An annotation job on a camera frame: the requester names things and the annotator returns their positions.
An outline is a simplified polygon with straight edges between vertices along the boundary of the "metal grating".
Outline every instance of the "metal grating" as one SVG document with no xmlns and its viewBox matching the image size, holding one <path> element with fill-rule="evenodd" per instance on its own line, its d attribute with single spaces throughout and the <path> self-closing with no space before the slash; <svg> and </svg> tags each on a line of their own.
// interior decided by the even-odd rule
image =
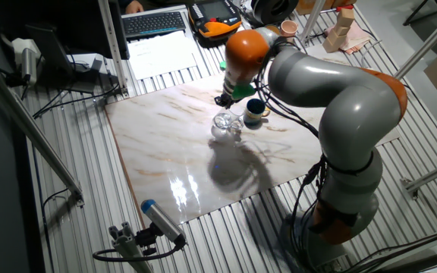
<svg viewBox="0 0 437 273">
<path fill-rule="evenodd" d="M 358 9 L 355 12 L 360 27 L 373 33 Z M 290 19 L 303 27 L 307 18 L 293 14 Z M 335 13 L 321 14 L 312 34 L 335 21 Z M 323 37 L 316 37 L 311 45 L 323 40 Z M 224 61 L 224 49 L 223 45 L 210 49 L 197 46 L 196 67 L 144 80 L 133 80 L 130 65 L 125 62 L 129 96 L 218 74 L 219 63 Z M 347 55 L 347 58 L 351 65 L 360 66 L 358 53 Z M 382 43 L 366 54 L 365 61 L 368 67 L 387 74 L 397 70 Z M 110 62 L 106 62 L 106 66 L 114 70 Z M 100 86 L 96 87 L 97 94 L 105 90 L 104 82 L 102 79 Z M 39 90 L 29 94 L 25 103 L 30 113 L 34 113 L 56 95 L 58 91 L 55 90 Z M 415 93 L 408 91 L 408 95 L 407 112 L 398 126 L 401 138 L 378 147 L 385 167 L 376 191 L 379 211 L 360 236 L 345 244 L 349 255 L 339 261 L 343 268 L 377 249 L 407 243 L 437 231 L 437 180 L 421 188 L 417 201 L 410 199 L 399 182 L 402 177 L 416 179 L 437 167 L 437 123 Z M 64 91 L 58 101 L 69 102 L 87 96 Z M 117 95 L 108 98 L 108 102 L 121 99 L 123 96 Z M 37 208 L 47 271 L 52 271 L 51 252 L 56 272 L 132 272 L 127 263 L 104 263 L 92 259 L 92 252 L 111 248 L 108 227 L 129 221 L 134 230 L 141 229 L 102 103 L 90 99 L 65 105 L 49 111 L 37 122 L 71 173 L 80 181 L 86 203 L 83 208 L 74 206 L 68 202 L 71 200 L 68 193 L 49 202 L 45 209 L 49 246 L 44 239 L 42 212 Z M 37 203 L 42 202 L 39 190 L 45 199 L 64 189 L 38 152 L 33 160 L 31 148 L 30 162 Z M 296 265 L 285 258 L 278 234 L 281 220 L 292 210 L 299 186 L 300 179 L 292 180 L 183 223 L 181 227 L 189 246 L 183 252 L 151 262 L 155 272 L 297 271 Z M 300 200 L 301 208 L 307 208 L 315 196 L 316 189 L 307 187 Z M 159 253 L 163 253 L 169 251 L 171 245 L 160 239 L 157 248 Z"/>
</svg>

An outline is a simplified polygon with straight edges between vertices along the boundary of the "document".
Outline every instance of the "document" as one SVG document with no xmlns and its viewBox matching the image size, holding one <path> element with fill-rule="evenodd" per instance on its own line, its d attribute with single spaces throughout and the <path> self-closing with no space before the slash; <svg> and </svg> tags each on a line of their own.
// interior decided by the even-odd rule
<svg viewBox="0 0 437 273">
<path fill-rule="evenodd" d="M 195 43 L 183 31 L 133 42 L 127 47 L 137 80 L 196 66 Z"/>
</svg>

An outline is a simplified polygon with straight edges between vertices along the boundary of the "glass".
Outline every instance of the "glass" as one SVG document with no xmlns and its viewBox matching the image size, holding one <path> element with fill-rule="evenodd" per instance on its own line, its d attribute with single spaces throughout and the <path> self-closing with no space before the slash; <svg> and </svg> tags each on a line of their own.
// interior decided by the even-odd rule
<svg viewBox="0 0 437 273">
<path fill-rule="evenodd" d="M 213 124 L 218 129 L 241 129 L 244 126 L 242 115 L 244 107 L 240 105 L 232 105 L 229 109 L 222 108 L 220 112 L 213 118 Z"/>
</svg>

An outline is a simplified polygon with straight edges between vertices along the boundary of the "white marble surface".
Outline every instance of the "white marble surface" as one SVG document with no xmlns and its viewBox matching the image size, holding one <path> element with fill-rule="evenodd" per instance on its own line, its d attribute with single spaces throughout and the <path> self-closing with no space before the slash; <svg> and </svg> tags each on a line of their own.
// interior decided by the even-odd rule
<svg viewBox="0 0 437 273">
<path fill-rule="evenodd" d="M 218 75 L 105 107 L 138 205 L 154 199 L 175 221 L 188 221 L 304 175 L 318 162 L 314 135 L 274 113 L 240 136 L 213 130 L 222 84 Z M 293 109 L 315 127 L 324 110 Z M 393 131 L 380 143 L 397 137 Z"/>
</svg>

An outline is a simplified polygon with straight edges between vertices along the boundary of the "orange device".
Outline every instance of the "orange device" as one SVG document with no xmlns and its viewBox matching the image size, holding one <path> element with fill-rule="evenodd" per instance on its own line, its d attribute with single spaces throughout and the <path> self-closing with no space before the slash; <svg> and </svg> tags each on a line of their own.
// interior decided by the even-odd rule
<svg viewBox="0 0 437 273">
<path fill-rule="evenodd" d="M 239 9 L 228 0 L 200 1 L 188 5 L 188 15 L 195 32 L 207 39 L 223 39 L 241 26 Z"/>
</svg>

